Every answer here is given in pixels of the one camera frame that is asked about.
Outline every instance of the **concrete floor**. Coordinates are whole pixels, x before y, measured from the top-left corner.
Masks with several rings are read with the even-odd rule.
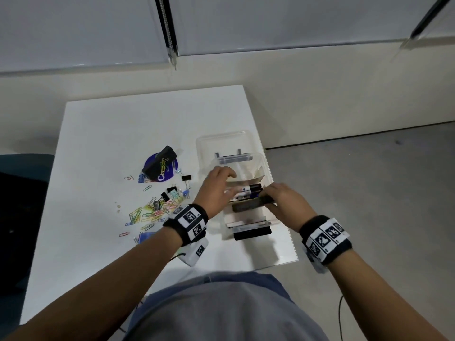
[[[273,178],[335,217],[354,249],[447,338],[455,339],[455,123],[266,151]],[[339,340],[332,276],[299,262],[261,270]],[[346,303],[345,340],[365,340]]]

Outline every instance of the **hand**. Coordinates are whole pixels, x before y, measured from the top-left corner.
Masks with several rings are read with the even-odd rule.
[[[237,174],[228,166],[215,166],[205,178],[201,189],[199,189],[199,192],[194,199],[193,203],[201,206],[207,213],[209,219],[221,212],[229,203],[229,200],[233,198],[236,193],[242,191],[242,187],[235,187],[229,189],[225,193],[226,180],[228,177],[235,178],[237,177]]]
[[[284,183],[272,183],[265,187],[262,195],[270,195],[276,205],[265,205],[283,224],[296,232],[317,214],[297,191],[292,190]]]

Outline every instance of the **forearm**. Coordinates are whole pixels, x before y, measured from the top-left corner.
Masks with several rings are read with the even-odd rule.
[[[355,251],[344,252],[327,268],[368,340],[447,340]]]
[[[48,305],[7,340],[103,338],[130,314],[181,245],[177,232],[162,228]]]

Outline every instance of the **gray window shade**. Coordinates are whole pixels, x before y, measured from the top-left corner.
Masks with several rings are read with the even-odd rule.
[[[422,32],[420,38],[448,37],[455,36],[455,0],[439,12],[427,28]]]
[[[0,0],[0,72],[167,60],[155,0]]]
[[[169,0],[180,55],[405,39],[436,0]]]

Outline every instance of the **wristband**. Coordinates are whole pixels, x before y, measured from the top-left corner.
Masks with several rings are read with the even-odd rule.
[[[178,206],[163,226],[173,228],[182,239],[182,246],[186,246],[205,237],[207,222],[205,210],[199,205],[190,204]]]
[[[318,215],[300,229],[304,246],[323,265],[331,263],[343,252],[352,248],[347,233],[335,218]]]

